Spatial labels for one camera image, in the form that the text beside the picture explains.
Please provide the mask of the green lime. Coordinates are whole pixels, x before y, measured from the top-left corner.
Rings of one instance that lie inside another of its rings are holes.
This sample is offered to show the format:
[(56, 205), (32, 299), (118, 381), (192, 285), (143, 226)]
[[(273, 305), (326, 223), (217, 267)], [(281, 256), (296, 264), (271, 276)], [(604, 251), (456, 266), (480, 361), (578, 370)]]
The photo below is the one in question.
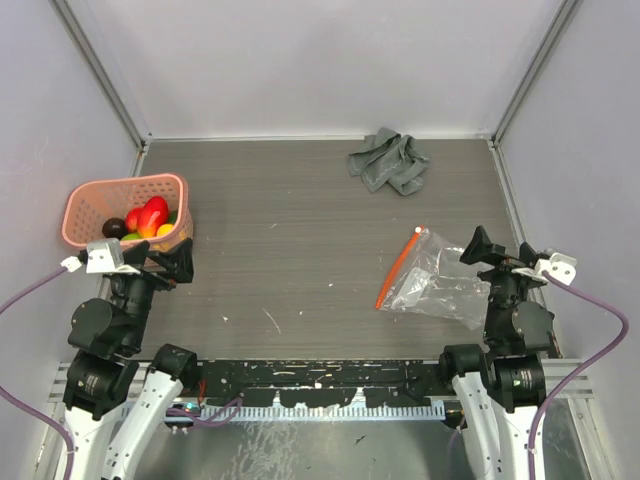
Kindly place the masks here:
[(142, 237), (137, 233), (137, 232), (133, 232), (133, 233), (129, 233), (125, 236), (123, 236), (121, 238), (122, 242), (129, 242), (129, 241), (136, 241), (136, 240), (141, 240)]

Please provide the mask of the pink plastic basket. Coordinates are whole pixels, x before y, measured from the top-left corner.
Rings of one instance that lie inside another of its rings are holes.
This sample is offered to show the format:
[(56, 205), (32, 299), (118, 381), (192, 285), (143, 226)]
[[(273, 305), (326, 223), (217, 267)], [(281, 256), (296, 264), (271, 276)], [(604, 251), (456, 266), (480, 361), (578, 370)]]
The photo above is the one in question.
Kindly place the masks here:
[(189, 211), (188, 183), (174, 173), (91, 181), (77, 187), (66, 205), (62, 238), (71, 247), (81, 250), (87, 243), (104, 238), (102, 226), (107, 220), (124, 217), (154, 196), (162, 197), (169, 210), (177, 213), (177, 218), (170, 232), (149, 240), (151, 248), (166, 252), (191, 238), (194, 225)]

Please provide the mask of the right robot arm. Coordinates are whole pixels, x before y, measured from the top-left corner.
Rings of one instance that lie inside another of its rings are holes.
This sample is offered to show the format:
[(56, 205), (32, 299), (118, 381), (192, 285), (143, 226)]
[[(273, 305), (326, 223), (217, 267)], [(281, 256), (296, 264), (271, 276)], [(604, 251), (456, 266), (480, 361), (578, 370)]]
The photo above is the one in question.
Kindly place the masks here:
[(522, 244), (518, 256), (477, 227), (460, 260), (485, 263), (489, 284), (482, 344), (449, 345), (438, 379), (463, 410), (459, 432), (477, 479), (544, 478), (542, 433), (547, 398), (542, 354), (554, 348), (554, 315), (529, 297), (543, 281), (525, 275), (540, 256)]

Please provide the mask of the red yellow mango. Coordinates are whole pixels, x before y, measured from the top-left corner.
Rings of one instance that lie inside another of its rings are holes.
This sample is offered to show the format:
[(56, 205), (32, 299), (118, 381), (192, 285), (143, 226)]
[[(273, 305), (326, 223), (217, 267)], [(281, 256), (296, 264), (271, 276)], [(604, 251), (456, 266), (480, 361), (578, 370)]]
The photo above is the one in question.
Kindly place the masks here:
[(137, 220), (137, 233), (142, 238), (151, 238), (167, 222), (169, 207), (161, 196), (151, 197), (140, 210)]

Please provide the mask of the grey crumpled cloth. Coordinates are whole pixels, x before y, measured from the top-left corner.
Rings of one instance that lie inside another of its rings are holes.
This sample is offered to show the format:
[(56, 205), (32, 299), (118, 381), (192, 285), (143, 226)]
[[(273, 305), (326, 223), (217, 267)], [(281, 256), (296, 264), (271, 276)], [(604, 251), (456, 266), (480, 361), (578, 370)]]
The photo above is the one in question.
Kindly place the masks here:
[(388, 128), (364, 137), (361, 146), (347, 157), (347, 169), (359, 177), (370, 193), (389, 185), (401, 196), (412, 195), (424, 185), (423, 173), (430, 159), (416, 147), (411, 135)]

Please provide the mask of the clear zip top bag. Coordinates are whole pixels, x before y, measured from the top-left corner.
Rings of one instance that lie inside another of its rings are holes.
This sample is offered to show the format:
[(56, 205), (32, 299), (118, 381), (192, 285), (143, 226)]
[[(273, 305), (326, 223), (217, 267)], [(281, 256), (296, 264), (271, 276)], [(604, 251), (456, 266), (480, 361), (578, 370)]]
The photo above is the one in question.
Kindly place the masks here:
[(490, 286), (478, 275), (491, 266), (463, 264), (462, 253), (434, 231), (416, 227), (389, 270), (375, 308), (456, 320), (471, 330), (482, 327)]

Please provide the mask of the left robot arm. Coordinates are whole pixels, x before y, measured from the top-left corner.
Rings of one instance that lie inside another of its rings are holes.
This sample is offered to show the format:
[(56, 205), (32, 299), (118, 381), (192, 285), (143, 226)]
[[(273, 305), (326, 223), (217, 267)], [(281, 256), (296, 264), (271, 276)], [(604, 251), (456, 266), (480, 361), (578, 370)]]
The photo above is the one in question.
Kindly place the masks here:
[(68, 428), (67, 479), (130, 479), (155, 429), (178, 396), (200, 384), (196, 353), (162, 346), (147, 367), (141, 391), (129, 412), (123, 407), (139, 371), (141, 351), (155, 293), (169, 292), (194, 277), (193, 241), (167, 252), (147, 241), (123, 249), (119, 240), (90, 242), (65, 261), (110, 282), (108, 299), (81, 303), (71, 318), (67, 342), (77, 353), (63, 392)]

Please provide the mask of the dark brown round fruit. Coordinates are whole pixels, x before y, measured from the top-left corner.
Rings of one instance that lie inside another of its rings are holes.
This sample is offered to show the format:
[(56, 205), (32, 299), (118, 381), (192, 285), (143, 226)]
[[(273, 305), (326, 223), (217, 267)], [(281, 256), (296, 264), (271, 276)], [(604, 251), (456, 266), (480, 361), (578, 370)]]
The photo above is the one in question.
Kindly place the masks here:
[(129, 233), (126, 222), (117, 217), (106, 220), (101, 231), (105, 238), (116, 238), (118, 240), (121, 240)]

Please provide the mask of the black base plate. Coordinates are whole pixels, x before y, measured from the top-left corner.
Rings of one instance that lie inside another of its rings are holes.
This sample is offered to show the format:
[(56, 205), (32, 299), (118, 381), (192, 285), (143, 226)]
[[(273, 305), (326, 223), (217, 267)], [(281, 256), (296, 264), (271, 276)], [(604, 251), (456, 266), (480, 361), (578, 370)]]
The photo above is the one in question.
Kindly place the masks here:
[(484, 394), (481, 379), (467, 373), (445, 378), (429, 360), (201, 360), (195, 384), (178, 398), (222, 406), (240, 398), (245, 407), (367, 408), (429, 406), (437, 399)]

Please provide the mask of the yellow lemon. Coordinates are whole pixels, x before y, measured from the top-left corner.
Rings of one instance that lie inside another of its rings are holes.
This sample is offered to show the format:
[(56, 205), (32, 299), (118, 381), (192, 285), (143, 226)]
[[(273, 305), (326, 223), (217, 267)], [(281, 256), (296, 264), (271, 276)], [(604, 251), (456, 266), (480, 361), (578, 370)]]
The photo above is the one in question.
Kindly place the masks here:
[(156, 237), (161, 237), (161, 236), (167, 235), (173, 229), (174, 229), (174, 225), (173, 224), (169, 224), (169, 223), (163, 224), (156, 231)]

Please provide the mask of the red apple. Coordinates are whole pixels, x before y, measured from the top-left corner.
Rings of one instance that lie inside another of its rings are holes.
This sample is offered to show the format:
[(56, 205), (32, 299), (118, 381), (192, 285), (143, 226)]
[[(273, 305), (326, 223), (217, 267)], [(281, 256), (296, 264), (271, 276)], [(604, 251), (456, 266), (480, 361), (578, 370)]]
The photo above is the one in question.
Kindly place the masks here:
[(125, 226), (129, 233), (138, 232), (139, 217), (142, 212), (142, 207), (136, 207), (131, 209), (125, 217)]

